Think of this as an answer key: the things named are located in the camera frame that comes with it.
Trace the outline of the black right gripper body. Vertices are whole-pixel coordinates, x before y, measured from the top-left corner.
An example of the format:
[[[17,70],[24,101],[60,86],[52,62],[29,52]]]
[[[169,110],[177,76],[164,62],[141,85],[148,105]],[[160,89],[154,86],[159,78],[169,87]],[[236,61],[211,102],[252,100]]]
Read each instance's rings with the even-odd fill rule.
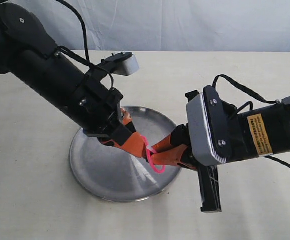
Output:
[[[191,91],[186,93],[187,101],[193,99],[200,92]],[[237,156],[239,148],[242,144],[241,127],[237,117],[237,108],[234,105],[222,101],[223,109],[227,117],[228,127],[229,127],[229,140],[232,148],[232,156],[227,161],[226,164],[233,162],[234,158]],[[220,202],[220,192],[219,192],[219,179],[218,179],[218,166],[204,166],[200,164],[193,156],[191,150],[191,143],[189,137],[188,123],[179,125],[172,132],[172,146],[187,146],[188,156],[187,163],[192,165],[193,171],[198,174],[198,181],[200,187],[200,196],[202,206],[200,208],[203,213],[220,213],[221,202]]]

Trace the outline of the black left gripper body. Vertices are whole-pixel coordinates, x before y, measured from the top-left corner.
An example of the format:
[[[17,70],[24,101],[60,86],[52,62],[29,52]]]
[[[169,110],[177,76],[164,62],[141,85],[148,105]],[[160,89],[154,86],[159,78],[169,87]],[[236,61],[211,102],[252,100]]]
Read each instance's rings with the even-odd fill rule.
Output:
[[[107,138],[120,127],[120,101],[123,95],[113,86],[103,85],[104,72],[68,75],[67,116],[88,136]]]

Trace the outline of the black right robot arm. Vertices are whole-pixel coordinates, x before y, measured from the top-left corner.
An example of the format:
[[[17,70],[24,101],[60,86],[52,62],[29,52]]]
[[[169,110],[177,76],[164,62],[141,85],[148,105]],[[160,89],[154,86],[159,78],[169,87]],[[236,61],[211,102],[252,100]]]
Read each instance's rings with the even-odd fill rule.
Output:
[[[151,163],[198,173],[201,211],[221,211],[219,165],[290,152],[290,97],[244,112],[214,88],[186,94],[187,124],[151,147]]]

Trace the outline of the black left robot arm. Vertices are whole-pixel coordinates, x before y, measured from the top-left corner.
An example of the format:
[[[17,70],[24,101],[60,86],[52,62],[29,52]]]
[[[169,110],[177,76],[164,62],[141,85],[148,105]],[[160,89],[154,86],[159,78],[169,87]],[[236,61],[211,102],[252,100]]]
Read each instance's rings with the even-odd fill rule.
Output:
[[[0,75],[11,73],[103,145],[135,157],[145,143],[130,115],[120,107],[122,94],[106,88],[105,77],[138,70],[133,53],[117,53],[93,64],[59,46],[38,18],[19,5],[0,0]]]

